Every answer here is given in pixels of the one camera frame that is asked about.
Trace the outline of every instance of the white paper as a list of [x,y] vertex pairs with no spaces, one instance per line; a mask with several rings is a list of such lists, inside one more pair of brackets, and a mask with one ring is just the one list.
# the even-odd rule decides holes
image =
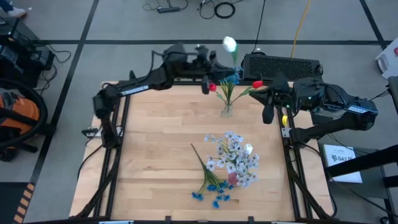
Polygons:
[[[347,149],[344,146],[324,145],[323,148],[325,151],[326,165],[328,167],[350,159],[355,159],[355,152],[351,150],[353,149],[352,147],[348,147],[350,149]],[[362,183],[361,173],[359,172],[333,177],[333,180],[337,182]]]

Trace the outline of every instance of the yellow cable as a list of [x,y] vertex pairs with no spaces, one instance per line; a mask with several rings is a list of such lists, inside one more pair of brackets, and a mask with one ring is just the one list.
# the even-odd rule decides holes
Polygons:
[[294,50],[296,49],[297,36],[299,35],[301,26],[303,25],[303,22],[304,22],[305,16],[307,15],[307,11],[308,11],[308,8],[310,7],[310,4],[311,4],[311,0],[308,0],[307,6],[305,7],[305,10],[304,10],[304,14],[301,17],[300,25],[298,25],[296,35],[294,35],[293,49],[292,49],[292,53],[290,54],[290,58],[292,58],[294,55]]

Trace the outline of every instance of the orange vacuum cleaner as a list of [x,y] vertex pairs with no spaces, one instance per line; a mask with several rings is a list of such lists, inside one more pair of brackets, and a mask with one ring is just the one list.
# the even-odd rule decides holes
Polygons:
[[47,107],[32,88],[0,78],[0,161],[11,161],[19,149],[35,153],[37,148],[25,143],[36,134],[53,134],[46,124]]

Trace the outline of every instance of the wooden table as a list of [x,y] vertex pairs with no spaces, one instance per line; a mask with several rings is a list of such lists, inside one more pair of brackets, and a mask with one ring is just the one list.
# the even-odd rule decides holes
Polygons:
[[[246,87],[237,86],[235,93]],[[123,142],[121,163],[112,211],[117,220],[235,220],[293,221],[294,214],[286,173],[280,128],[277,119],[269,125],[262,122],[263,106],[250,96],[234,103],[231,118],[221,118],[223,102],[210,93],[203,95],[199,86],[173,86],[164,91],[149,90],[131,96],[129,116]],[[312,126],[310,113],[301,111],[296,127]],[[93,126],[99,126],[94,118]],[[220,137],[234,131],[253,145],[260,156],[259,182],[248,189],[228,191],[229,202],[220,209],[212,208],[214,192],[205,192],[204,201],[192,198],[203,183],[201,165],[191,147],[199,155],[215,155],[215,145],[204,142],[205,134]],[[92,140],[85,157],[101,144]],[[309,145],[318,149],[316,140]],[[308,149],[301,150],[309,191],[329,214],[333,213],[321,159]],[[104,150],[90,158],[81,170],[70,215],[77,214],[98,188]],[[225,169],[217,169],[218,177],[227,178]],[[108,193],[104,194],[101,214]],[[299,197],[302,217],[305,216]]]

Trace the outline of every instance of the glass vase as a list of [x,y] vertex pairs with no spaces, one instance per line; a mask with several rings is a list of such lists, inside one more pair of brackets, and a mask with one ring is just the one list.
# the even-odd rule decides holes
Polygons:
[[232,103],[225,103],[223,110],[221,110],[220,116],[223,118],[229,118],[233,114]]

